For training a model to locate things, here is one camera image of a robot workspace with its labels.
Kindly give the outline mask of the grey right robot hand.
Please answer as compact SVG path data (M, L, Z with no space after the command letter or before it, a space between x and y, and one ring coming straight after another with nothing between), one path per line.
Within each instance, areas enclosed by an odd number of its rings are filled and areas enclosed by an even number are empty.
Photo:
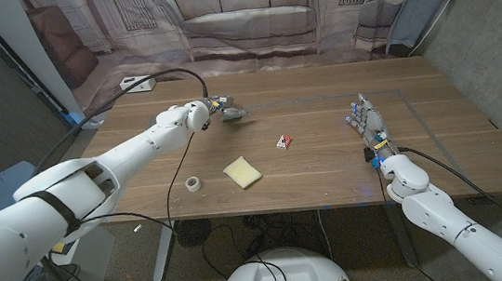
M400 153L381 114L362 93L359 100L351 104L346 122L362 136L365 144L363 157L372 167L380 168L386 159Z

